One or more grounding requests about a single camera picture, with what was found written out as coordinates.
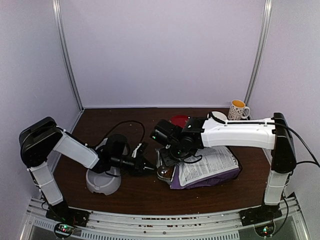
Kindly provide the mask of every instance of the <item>vertical metal pole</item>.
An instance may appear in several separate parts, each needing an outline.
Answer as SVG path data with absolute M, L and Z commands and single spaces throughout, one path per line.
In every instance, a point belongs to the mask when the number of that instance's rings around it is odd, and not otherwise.
M 264 13 L 263 13 L 263 18 L 262 18 L 262 25 L 261 25 L 261 32 L 260 32 L 260 38 L 258 42 L 258 48 L 256 51 L 255 55 L 255 60 L 254 60 L 254 65 L 251 73 L 251 78 L 249 82 L 248 89 L 246 91 L 244 103 L 248 105 L 260 68 L 261 60 L 262 60 L 262 55 L 265 49 L 266 45 L 266 40 L 267 40 L 267 35 L 269 31 L 269 25 L 270 25 L 270 19 L 271 19 L 271 11 L 272 11 L 272 2 L 273 0 L 265 0 L 264 4 Z
M 70 57 L 69 57 L 69 52 L 68 52 L 67 42 L 65 37 L 65 31 L 64 31 L 63 22 L 62 22 L 62 15 L 60 10 L 60 0 L 52 0 L 52 4 L 53 4 L 53 13 L 54 13 L 56 25 L 58 28 L 66 72 L 70 81 L 71 89 L 75 97 L 77 106 L 79 108 L 79 111 L 81 112 L 84 110 L 84 107 L 80 99 L 79 91 L 75 81 L 75 76 L 71 67 L 71 62 L 70 62 Z

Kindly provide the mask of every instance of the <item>white wall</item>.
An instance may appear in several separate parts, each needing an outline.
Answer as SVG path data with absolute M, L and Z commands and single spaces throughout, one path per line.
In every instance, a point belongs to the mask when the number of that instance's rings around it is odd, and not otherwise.
M 19 133 L 46 116 L 70 129 L 79 114 L 51 0 L 0 0 L 0 114 L 0 239 L 13 240 L 38 192 L 20 159 Z
M 320 160 L 320 1 L 275 0 L 257 83 L 253 118 L 284 113 Z M 298 161 L 311 160 L 295 140 Z M 312 239 L 319 239 L 320 169 L 299 165 L 289 186 L 297 194 Z
M 245 98 L 264 0 L 60 4 L 85 107 L 222 107 Z

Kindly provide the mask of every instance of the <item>white patterned mug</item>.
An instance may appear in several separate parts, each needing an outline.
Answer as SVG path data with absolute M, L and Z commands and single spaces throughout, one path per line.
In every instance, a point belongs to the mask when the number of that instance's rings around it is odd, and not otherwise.
M 233 100 L 229 109 L 229 120 L 246 119 L 250 114 L 250 108 L 243 101 Z

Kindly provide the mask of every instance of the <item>mug handle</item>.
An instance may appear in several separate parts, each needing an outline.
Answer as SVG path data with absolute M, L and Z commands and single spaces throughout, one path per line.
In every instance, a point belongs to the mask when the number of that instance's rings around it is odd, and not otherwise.
M 247 115 L 244 115 L 244 116 L 242 115 L 242 116 L 241 116 L 242 119 L 246 119 L 247 117 L 249 117 L 249 115 L 250 115 L 250 107 L 245 106 L 244 109 L 243 109 L 243 113 L 244 113 L 247 109 L 248 109 L 248 114 L 247 114 Z

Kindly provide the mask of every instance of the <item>wooden surface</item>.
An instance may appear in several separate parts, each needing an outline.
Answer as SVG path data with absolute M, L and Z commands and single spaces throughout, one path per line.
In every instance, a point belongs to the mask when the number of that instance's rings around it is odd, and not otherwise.
M 227 109 L 218 109 L 225 114 Z M 137 120 L 145 125 L 145 142 L 149 143 L 145 156 L 156 162 L 155 148 L 160 145 L 149 135 L 160 119 L 174 115 L 203 117 L 208 108 L 129 108 L 87 109 L 73 134 L 89 145 L 97 144 L 115 124 L 124 120 Z M 113 133 L 124 134 L 133 149 L 141 138 L 138 124 L 128 123 Z M 112 195 L 90 193 L 86 188 L 87 169 L 63 156 L 54 172 L 62 194 L 71 207 L 88 210 L 141 215 L 176 215 L 213 213 L 260 205 L 269 173 L 269 164 L 259 148 L 232 147 L 243 166 L 238 179 L 214 187 L 172 190 L 156 175 L 132 177 L 125 174 L 120 188 Z

